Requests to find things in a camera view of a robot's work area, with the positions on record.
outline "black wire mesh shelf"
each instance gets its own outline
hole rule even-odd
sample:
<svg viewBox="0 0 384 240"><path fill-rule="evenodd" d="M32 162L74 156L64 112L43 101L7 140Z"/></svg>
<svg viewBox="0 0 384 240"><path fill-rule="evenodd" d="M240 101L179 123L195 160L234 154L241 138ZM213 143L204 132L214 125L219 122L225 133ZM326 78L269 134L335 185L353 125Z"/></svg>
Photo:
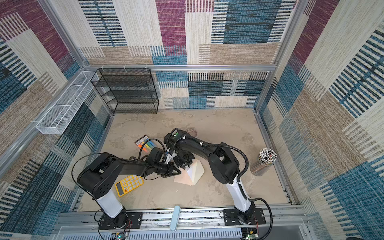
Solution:
<svg viewBox="0 0 384 240"><path fill-rule="evenodd" d="M159 98L151 71L145 68L103 68L92 81L112 113L157 113Z"/></svg>

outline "calculator keypad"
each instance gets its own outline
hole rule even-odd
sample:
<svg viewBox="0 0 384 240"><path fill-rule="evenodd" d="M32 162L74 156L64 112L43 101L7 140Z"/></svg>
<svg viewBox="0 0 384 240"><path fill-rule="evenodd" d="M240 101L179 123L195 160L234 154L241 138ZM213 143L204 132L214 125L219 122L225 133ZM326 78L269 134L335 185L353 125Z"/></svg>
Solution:
<svg viewBox="0 0 384 240"><path fill-rule="evenodd" d="M142 185L143 179L140 176L130 175L126 177L125 179L120 181L121 187L124 191L124 194L127 194L128 192L132 191L133 189L137 188L138 186Z"/></svg>

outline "mounting plate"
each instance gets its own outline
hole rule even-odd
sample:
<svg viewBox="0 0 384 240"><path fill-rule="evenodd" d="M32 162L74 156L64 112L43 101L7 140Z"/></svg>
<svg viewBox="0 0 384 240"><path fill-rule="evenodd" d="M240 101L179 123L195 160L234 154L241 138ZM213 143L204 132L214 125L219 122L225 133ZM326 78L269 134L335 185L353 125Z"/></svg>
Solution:
<svg viewBox="0 0 384 240"><path fill-rule="evenodd" d="M241 225L237 217L237 209L224 209L224 224L226 226ZM257 208L253 213L253 216L256 218L259 225L266 224L263 209ZM250 224L256 224L255 220L252 220Z"/></svg>
<svg viewBox="0 0 384 240"><path fill-rule="evenodd" d="M128 219L130 219L132 221L131 229L139 229L141 226L141 219L142 219L143 213L142 212L127 212L127 215L128 215ZM103 219L104 216L105 216L105 214L103 214L103 216L100 219L99 230L116 230L116 228L114 228L112 226L108 226L105 223L105 221Z"/></svg>

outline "patterned carpet wall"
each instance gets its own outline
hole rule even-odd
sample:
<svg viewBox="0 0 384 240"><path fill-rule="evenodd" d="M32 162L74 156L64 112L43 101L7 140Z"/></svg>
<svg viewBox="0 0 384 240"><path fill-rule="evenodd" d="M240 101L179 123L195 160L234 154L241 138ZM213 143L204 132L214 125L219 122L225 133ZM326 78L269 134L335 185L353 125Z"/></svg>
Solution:
<svg viewBox="0 0 384 240"><path fill-rule="evenodd" d="M36 0L0 0L0 155L79 69Z"/></svg>
<svg viewBox="0 0 384 240"><path fill-rule="evenodd" d="M268 72L152 72L160 109L255 107Z"/></svg>
<svg viewBox="0 0 384 240"><path fill-rule="evenodd" d="M318 239L384 239L383 12L310 0L260 110Z"/></svg>
<svg viewBox="0 0 384 240"><path fill-rule="evenodd" d="M43 239L51 234L78 189L71 178L74 162L95 152L108 121L103 100L92 90L62 135L39 133L34 138L0 181L1 239ZM75 178L91 158L76 165Z"/></svg>
<svg viewBox="0 0 384 240"><path fill-rule="evenodd" d="M295 0L50 2L90 65L272 64L296 4ZM252 74L259 73L157 72L159 108L254 107L265 78Z"/></svg>
<svg viewBox="0 0 384 240"><path fill-rule="evenodd" d="M36 0L0 5L1 155L79 66ZM92 91L63 135L39 133L32 140L0 179L0 239L49 236L77 191L70 176L74 161L96 150L108 120Z"/></svg>

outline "white wire mesh basket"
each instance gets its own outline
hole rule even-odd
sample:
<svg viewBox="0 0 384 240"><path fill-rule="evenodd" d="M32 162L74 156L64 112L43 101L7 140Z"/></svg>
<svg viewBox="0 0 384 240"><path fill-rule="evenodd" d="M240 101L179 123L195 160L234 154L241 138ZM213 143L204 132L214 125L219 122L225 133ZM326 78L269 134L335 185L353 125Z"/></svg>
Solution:
<svg viewBox="0 0 384 240"><path fill-rule="evenodd" d="M99 77L94 72L83 71L47 111L36 128L42 134L63 134L69 123L93 88L92 81Z"/></svg>

